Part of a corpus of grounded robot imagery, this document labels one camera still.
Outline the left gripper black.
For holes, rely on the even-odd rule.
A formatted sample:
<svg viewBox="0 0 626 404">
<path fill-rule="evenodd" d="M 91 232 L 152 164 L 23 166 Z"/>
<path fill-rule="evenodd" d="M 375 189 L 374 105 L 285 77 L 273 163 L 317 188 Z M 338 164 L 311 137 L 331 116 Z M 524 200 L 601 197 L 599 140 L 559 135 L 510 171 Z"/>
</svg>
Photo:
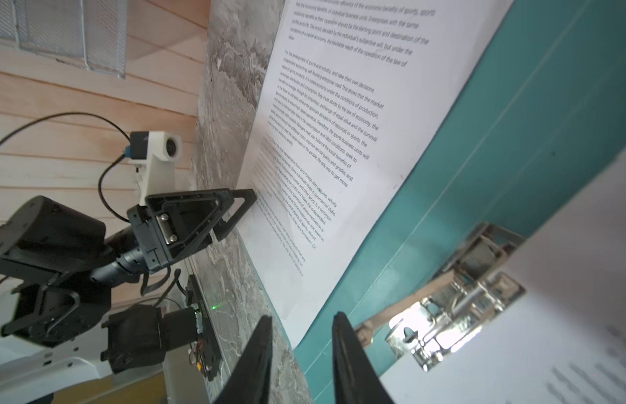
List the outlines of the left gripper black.
<svg viewBox="0 0 626 404">
<path fill-rule="evenodd" d="M 149 270 L 174 265 L 227 238 L 257 201 L 254 190 L 150 195 L 127 212 Z"/>
</svg>

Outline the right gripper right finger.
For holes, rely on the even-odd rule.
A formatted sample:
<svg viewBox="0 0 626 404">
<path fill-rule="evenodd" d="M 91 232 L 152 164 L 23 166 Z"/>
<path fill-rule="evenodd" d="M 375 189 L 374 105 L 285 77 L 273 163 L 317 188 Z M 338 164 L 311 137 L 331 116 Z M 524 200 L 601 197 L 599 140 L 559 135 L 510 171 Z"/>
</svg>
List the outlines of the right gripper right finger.
<svg viewBox="0 0 626 404">
<path fill-rule="evenodd" d="M 347 316 L 341 311 L 333 318 L 332 335 L 335 402 L 393 404 Z"/>
</svg>

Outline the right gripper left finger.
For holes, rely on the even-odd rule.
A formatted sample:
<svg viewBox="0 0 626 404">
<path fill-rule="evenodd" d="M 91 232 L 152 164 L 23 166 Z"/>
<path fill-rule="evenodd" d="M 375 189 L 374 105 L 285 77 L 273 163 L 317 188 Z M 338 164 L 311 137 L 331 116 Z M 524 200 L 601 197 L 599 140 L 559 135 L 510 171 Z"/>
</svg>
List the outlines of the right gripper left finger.
<svg viewBox="0 0 626 404">
<path fill-rule="evenodd" d="M 273 321 L 262 316 L 215 404 L 268 403 L 272 358 Z"/>
</svg>

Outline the metal folder clip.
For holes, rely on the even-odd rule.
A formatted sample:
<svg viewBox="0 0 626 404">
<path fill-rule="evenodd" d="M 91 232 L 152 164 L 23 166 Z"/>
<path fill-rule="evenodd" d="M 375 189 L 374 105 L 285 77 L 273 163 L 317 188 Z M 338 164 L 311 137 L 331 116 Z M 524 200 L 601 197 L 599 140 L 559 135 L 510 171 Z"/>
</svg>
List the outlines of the metal folder clip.
<svg viewBox="0 0 626 404">
<path fill-rule="evenodd" d="M 525 237 L 488 222 L 478 225 L 432 279 L 356 327 L 363 347 L 380 328 L 397 358 L 411 356 L 429 371 L 471 341 L 525 289 L 501 266 Z"/>
</svg>

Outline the printed paper sheet front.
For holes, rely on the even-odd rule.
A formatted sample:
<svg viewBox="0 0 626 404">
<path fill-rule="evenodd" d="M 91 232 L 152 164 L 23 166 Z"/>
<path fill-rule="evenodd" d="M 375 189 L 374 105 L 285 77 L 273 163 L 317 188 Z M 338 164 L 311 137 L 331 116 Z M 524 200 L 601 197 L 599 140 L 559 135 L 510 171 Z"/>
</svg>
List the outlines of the printed paper sheet front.
<svg viewBox="0 0 626 404">
<path fill-rule="evenodd" d="M 439 130 L 508 1 L 289 1 L 238 230 L 291 346 Z"/>
</svg>

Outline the printed paper sheet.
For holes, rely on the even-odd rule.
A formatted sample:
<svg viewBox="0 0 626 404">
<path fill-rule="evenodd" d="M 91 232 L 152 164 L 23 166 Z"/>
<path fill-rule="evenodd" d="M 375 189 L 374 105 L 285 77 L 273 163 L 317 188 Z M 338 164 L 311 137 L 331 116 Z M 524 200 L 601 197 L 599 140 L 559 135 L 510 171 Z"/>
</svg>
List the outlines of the printed paper sheet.
<svg viewBox="0 0 626 404">
<path fill-rule="evenodd" d="M 289 1 L 238 230 L 291 346 L 439 130 L 508 1 Z"/>
<path fill-rule="evenodd" d="M 398 360 L 397 403 L 626 403 L 626 148 L 503 266 L 515 303 L 432 370 Z"/>
</svg>

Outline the printed paper sheet back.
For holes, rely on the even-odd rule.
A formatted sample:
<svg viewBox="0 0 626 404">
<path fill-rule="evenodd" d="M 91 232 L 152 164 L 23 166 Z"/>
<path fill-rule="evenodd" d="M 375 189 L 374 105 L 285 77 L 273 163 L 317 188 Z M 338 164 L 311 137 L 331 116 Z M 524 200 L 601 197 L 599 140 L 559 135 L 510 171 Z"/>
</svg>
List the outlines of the printed paper sheet back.
<svg viewBox="0 0 626 404">
<path fill-rule="evenodd" d="M 626 148 L 503 266 L 515 303 L 432 370 L 398 360 L 397 403 L 626 403 Z"/>
</svg>

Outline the green file folder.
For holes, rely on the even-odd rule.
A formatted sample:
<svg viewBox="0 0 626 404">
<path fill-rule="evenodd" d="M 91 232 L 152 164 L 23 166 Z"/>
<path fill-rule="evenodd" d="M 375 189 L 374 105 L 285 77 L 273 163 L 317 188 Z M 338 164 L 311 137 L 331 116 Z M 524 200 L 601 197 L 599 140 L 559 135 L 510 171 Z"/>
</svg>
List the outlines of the green file folder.
<svg viewBox="0 0 626 404">
<path fill-rule="evenodd" d="M 331 403 L 332 324 L 423 286 L 481 222 L 531 236 L 626 147 L 626 1 L 516 1 L 294 350 Z"/>
</svg>

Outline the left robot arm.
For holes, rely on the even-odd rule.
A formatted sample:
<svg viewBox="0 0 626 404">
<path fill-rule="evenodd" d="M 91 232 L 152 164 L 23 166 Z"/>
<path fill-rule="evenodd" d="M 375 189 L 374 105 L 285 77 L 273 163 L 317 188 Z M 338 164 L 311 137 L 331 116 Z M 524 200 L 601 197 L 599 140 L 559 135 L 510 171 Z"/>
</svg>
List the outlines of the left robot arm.
<svg viewBox="0 0 626 404">
<path fill-rule="evenodd" d="M 49 198 L 25 203 L 0 227 L 0 403 L 50 402 L 188 345 L 214 377 L 220 348 L 194 280 L 175 311 L 156 299 L 113 312 L 112 292 L 141 283 L 168 294 L 179 285 L 178 264 L 225 239 L 256 199 L 229 189 L 150 195 L 114 235 Z"/>
</svg>

